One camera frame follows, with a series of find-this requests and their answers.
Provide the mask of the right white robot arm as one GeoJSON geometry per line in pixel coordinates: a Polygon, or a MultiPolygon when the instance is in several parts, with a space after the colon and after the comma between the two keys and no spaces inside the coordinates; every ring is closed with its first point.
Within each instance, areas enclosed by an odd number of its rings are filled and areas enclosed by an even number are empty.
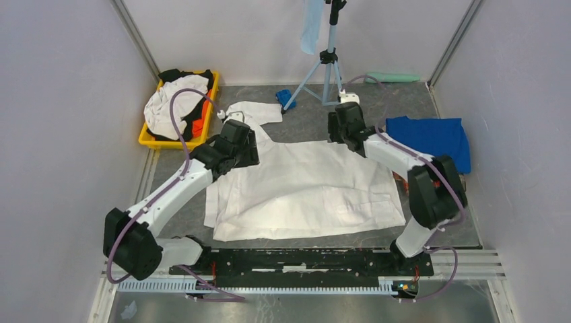
{"type": "Polygon", "coordinates": [[[345,102],[328,113],[330,140],[386,166],[403,178],[409,189],[411,219],[390,245],[389,266],[405,275],[412,270],[437,231],[466,218],[467,197],[460,174],[448,155],[421,153],[367,126],[360,105],[345,102]]]}

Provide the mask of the yellow plastic tray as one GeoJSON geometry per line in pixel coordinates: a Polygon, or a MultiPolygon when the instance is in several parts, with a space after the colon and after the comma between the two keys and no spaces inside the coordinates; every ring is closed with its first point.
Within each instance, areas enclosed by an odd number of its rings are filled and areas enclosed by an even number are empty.
{"type": "Polygon", "coordinates": [[[182,149],[178,135],[182,135],[188,149],[204,143],[215,107],[212,102],[218,92],[220,75],[216,71],[181,71],[169,69],[158,74],[156,91],[143,107],[144,123],[138,142],[150,149],[182,149]],[[211,114],[206,128],[198,138],[192,138],[192,119],[200,114],[203,98],[211,102],[211,114]]]}

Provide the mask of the light blue music stand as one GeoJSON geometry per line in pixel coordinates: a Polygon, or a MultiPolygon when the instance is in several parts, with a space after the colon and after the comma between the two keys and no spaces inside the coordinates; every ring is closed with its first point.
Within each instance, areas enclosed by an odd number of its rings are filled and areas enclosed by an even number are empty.
{"type": "Polygon", "coordinates": [[[319,36],[320,20],[323,8],[325,5],[331,7],[329,14],[329,34],[327,48],[318,54],[318,60],[314,66],[307,73],[306,77],[302,80],[300,85],[292,92],[292,97],[290,98],[287,105],[281,109],[284,114],[289,109],[296,106],[296,97],[298,94],[304,90],[311,96],[314,96],[323,106],[333,106],[336,105],[335,101],[330,101],[329,97],[331,95],[331,77],[335,77],[335,84],[337,85],[337,90],[342,91],[343,84],[341,82],[341,74],[339,71],[338,56],[335,48],[335,39],[337,32],[337,24],[339,21],[339,12],[347,4],[346,1],[342,0],[332,0],[332,1],[310,1],[304,6],[304,26],[301,37],[301,49],[306,54],[315,54],[316,45],[319,36]],[[312,90],[306,87],[308,80],[313,76],[314,72],[320,67],[325,67],[325,79],[323,84],[323,92],[321,95],[314,93],[312,90]]]}

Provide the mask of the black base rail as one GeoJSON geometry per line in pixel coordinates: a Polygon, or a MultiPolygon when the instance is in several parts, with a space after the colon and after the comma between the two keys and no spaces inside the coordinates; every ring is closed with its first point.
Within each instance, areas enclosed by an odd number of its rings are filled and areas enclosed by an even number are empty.
{"type": "Polygon", "coordinates": [[[207,248],[190,270],[216,287],[376,287],[381,277],[431,277],[426,253],[410,260],[374,248],[207,248]]]}

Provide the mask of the white long-sleeve shirt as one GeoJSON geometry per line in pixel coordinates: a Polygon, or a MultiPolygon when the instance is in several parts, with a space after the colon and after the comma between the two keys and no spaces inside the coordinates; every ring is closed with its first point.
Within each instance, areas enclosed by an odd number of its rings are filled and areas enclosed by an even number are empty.
{"type": "Polygon", "coordinates": [[[327,141],[279,143],[263,130],[281,122],[278,104],[242,101],[260,163],[237,168],[206,190],[204,225],[229,242],[352,234],[405,224],[392,172],[327,141]]]}

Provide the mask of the blue printed t-shirt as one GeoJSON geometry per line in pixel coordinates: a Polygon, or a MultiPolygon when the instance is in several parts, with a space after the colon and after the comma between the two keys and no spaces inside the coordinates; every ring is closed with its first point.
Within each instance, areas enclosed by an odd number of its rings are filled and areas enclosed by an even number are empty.
{"type": "Polygon", "coordinates": [[[435,157],[448,155],[459,173],[469,174],[471,152],[460,118],[388,118],[386,131],[400,143],[435,157]]]}

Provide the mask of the orange garment in tray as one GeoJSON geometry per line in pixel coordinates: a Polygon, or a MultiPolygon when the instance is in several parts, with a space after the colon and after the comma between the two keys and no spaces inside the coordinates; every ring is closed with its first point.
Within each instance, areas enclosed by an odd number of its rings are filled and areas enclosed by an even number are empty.
{"type": "Polygon", "coordinates": [[[192,119],[192,138],[200,137],[205,131],[206,118],[211,114],[211,102],[207,98],[203,98],[200,103],[200,114],[196,113],[192,119]]]}

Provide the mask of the mint green cylinder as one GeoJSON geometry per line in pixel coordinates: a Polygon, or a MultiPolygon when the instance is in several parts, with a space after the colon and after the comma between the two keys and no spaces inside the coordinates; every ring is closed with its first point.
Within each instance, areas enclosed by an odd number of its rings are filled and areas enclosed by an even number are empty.
{"type": "Polygon", "coordinates": [[[367,73],[366,82],[375,83],[414,83],[420,81],[420,76],[413,74],[394,74],[394,73],[380,73],[369,72],[367,73]]]}

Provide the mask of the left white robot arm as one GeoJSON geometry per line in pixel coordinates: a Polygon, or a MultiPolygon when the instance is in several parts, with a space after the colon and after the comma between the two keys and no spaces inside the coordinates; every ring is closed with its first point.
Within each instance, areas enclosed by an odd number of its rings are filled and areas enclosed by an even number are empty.
{"type": "Polygon", "coordinates": [[[257,164],[255,131],[239,120],[227,120],[220,134],[187,151],[181,167],[149,196],[126,211],[113,208],[104,221],[108,280],[122,282],[113,278],[114,266],[138,281],[177,265],[187,265],[195,274],[206,273],[211,255],[198,241],[164,239],[159,234],[184,205],[221,176],[257,164]]]}

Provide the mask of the small blue object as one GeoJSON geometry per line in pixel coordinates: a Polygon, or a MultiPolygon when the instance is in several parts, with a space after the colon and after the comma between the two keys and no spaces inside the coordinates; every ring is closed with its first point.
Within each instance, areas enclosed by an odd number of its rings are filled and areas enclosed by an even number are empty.
{"type": "Polygon", "coordinates": [[[284,108],[287,105],[291,97],[292,93],[288,89],[283,89],[275,93],[275,99],[277,100],[281,108],[284,108]]]}

